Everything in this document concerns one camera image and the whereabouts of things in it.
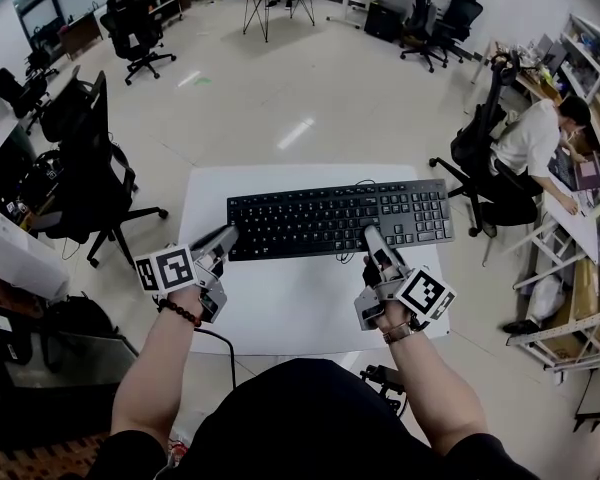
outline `person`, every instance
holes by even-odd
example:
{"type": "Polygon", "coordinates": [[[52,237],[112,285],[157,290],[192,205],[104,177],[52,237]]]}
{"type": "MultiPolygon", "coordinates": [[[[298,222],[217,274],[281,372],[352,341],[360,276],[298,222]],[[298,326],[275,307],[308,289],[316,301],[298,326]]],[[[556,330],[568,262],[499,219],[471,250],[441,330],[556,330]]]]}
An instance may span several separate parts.
{"type": "Polygon", "coordinates": [[[500,140],[491,145],[489,174],[484,176],[481,193],[491,202],[482,203],[483,229],[495,237],[496,226],[518,226],[534,222],[537,208],[534,197],[543,190],[554,196],[572,215],[578,204],[551,181],[549,161],[558,145],[569,149],[576,162],[585,159],[567,140],[591,121],[591,111],[582,98],[571,96],[559,107],[551,100],[532,105],[518,121],[505,130],[500,140]],[[500,160],[516,175],[520,191],[495,168],[500,160]]]}
{"type": "MultiPolygon", "coordinates": [[[[202,313],[198,297],[195,287],[169,295],[196,316],[202,313]]],[[[211,478],[249,470],[267,477],[370,471],[409,479],[537,479],[489,434],[476,393],[427,336],[396,334],[409,319],[406,307],[393,302],[377,324],[396,339],[389,348],[431,447],[412,437],[386,400],[358,377],[328,360],[294,359],[231,392],[171,468],[165,451],[194,326],[165,309],[120,384],[111,435],[87,479],[211,478]]],[[[293,325],[280,332],[292,333],[293,325]]]]}

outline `laptop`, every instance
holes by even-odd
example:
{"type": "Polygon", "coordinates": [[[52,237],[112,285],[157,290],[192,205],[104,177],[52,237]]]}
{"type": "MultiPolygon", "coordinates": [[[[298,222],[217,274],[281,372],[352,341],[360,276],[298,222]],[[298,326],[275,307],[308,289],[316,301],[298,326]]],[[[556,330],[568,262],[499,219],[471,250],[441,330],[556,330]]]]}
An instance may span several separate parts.
{"type": "Polygon", "coordinates": [[[590,153],[584,155],[586,162],[574,162],[564,149],[558,147],[549,161],[549,171],[572,192],[600,188],[600,159],[590,153]]]}

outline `black office chair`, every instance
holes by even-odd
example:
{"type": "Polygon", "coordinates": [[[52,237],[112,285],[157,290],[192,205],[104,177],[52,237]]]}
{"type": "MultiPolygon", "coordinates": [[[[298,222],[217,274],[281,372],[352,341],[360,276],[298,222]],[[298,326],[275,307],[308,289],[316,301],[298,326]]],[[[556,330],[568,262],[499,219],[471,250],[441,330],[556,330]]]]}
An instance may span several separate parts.
{"type": "MultiPolygon", "coordinates": [[[[476,227],[469,229],[469,235],[478,236],[482,231],[482,214],[478,195],[488,197],[483,193],[482,186],[489,182],[489,159],[491,155],[490,136],[491,130],[506,116],[498,101],[503,87],[507,87],[516,79],[520,71],[520,59],[516,52],[494,57],[492,64],[492,84],[489,96],[484,105],[476,107],[473,121],[464,130],[458,132],[457,137],[451,142],[451,158],[460,166],[462,171],[456,169],[441,158],[431,158],[429,166],[442,165],[462,185],[451,192],[449,198],[458,195],[467,196],[471,200],[471,207],[475,218],[476,227]]],[[[495,168],[511,183],[512,187],[524,192],[518,183],[516,174],[500,160],[495,161],[495,168]]]]}
{"type": "Polygon", "coordinates": [[[413,15],[403,30],[403,36],[411,36],[420,41],[421,44],[403,50],[400,54],[400,58],[404,60],[407,58],[407,55],[412,53],[422,55],[429,64],[429,73],[435,71],[433,63],[431,62],[431,57],[442,62],[443,68],[447,67],[447,60],[443,59],[437,53],[434,53],[434,50],[438,48],[435,41],[433,41],[437,13],[438,8],[431,0],[416,0],[413,15]]]}
{"type": "Polygon", "coordinates": [[[32,112],[31,122],[25,130],[27,135],[31,134],[31,128],[44,114],[48,104],[42,103],[45,94],[47,80],[44,76],[33,76],[22,86],[8,69],[0,68],[0,97],[11,105],[18,119],[32,112]]]}
{"type": "Polygon", "coordinates": [[[478,0],[451,0],[442,20],[436,22],[432,42],[439,46],[448,62],[450,51],[464,62],[458,42],[464,42],[471,35],[471,25],[482,14],[484,7],[478,0]]]}
{"type": "Polygon", "coordinates": [[[100,18],[100,23],[109,32],[116,55],[131,61],[127,66],[127,85],[131,85],[131,78],[143,67],[149,69],[154,78],[160,78],[160,74],[151,65],[152,62],[166,58],[176,60],[175,55],[158,55],[152,51],[163,37],[162,25],[157,16],[149,14],[144,0],[107,0],[107,13],[100,18]],[[138,41],[135,46],[131,46],[132,35],[138,41]]]}
{"type": "Polygon", "coordinates": [[[27,57],[27,78],[42,75],[45,78],[57,75],[57,69],[51,69],[51,55],[44,48],[33,46],[31,54],[27,57]]]}
{"type": "Polygon", "coordinates": [[[62,101],[71,116],[66,120],[64,134],[58,133],[56,123],[43,120],[45,135],[51,127],[51,134],[64,136],[59,144],[62,173],[58,176],[56,202],[48,214],[35,220],[33,229],[50,238],[68,237],[80,244],[86,243],[91,233],[98,232],[87,255],[92,267],[98,267],[94,255],[109,238],[118,241],[125,258],[135,268],[121,224],[156,213],[166,219],[169,212],[157,206],[130,210],[132,193],[137,188],[136,175],[120,147],[109,139],[104,73],[100,72],[92,86],[74,79],[54,104],[60,105],[62,101]],[[123,180],[113,170],[112,160],[123,168],[123,180]]]}

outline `tiled floor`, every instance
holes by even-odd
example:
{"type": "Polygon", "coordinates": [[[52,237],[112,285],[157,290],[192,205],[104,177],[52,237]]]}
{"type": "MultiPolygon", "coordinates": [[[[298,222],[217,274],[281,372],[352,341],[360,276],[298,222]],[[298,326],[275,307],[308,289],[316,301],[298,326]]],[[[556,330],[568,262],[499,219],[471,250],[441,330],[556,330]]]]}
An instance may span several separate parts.
{"type": "MultiPolygon", "coordinates": [[[[416,167],[422,177],[441,176],[440,170],[430,172],[426,160],[448,158],[449,142],[465,123],[462,103],[475,65],[451,61],[448,70],[429,74],[415,56],[401,61],[397,46],[327,23],[325,16],[338,9],[326,2],[315,3],[315,27],[300,12],[290,21],[283,9],[274,8],[270,42],[265,44],[256,23],[242,35],[243,5],[244,0],[195,3],[185,20],[165,33],[165,50],[178,60],[159,68],[160,80],[144,72],[132,87],[125,86],[125,62],[108,41],[77,60],[81,79],[93,81],[101,69],[107,74],[110,130],[141,188],[135,205],[159,204],[171,212],[166,222],[149,217],[124,228],[133,254],[177,239],[191,169],[401,162],[416,167]],[[288,148],[276,147],[301,122],[310,125],[307,131],[288,148]]],[[[67,62],[61,64],[70,68],[67,62]]],[[[36,146],[47,147],[39,136],[36,146]]],[[[585,374],[572,375],[555,387],[539,363],[507,348],[506,336],[498,330],[516,317],[511,285],[526,256],[497,253],[523,230],[501,235],[488,268],[483,268],[486,240],[467,236],[466,202],[456,199],[453,207],[458,237],[438,251],[443,274],[459,297],[451,312],[453,332],[435,342],[438,350],[476,389],[492,432],[516,460],[546,479],[595,478],[600,427],[594,434],[586,429],[571,433],[585,374]]],[[[67,262],[73,292],[85,290],[96,299],[141,348],[156,316],[153,303],[140,293],[115,244],[105,242],[97,271],[85,260],[89,246],[67,262]]],[[[69,243],[65,254],[73,250],[69,243]]],[[[238,379],[249,379],[285,359],[241,357],[238,379]]],[[[386,349],[334,360],[354,372],[368,364],[392,366],[386,349]]],[[[190,355],[177,422],[185,435],[228,393],[229,372],[227,357],[190,355]]],[[[422,437],[409,413],[405,422],[422,437]]]]}

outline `shoe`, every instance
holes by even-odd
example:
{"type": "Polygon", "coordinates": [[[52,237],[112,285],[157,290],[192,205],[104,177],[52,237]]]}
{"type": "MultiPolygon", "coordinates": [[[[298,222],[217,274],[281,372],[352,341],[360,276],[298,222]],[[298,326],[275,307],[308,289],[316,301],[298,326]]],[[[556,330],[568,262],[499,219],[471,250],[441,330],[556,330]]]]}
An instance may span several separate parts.
{"type": "Polygon", "coordinates": [[[490,222],[485,220],[483,204],[484,203],[480,205],[480,213],[482,213],[482,231],[484,231],[484,234],[487,235],[489,238],[495,238],[498,236],[498,227],[495,224],[491,224],[490,222]]]}

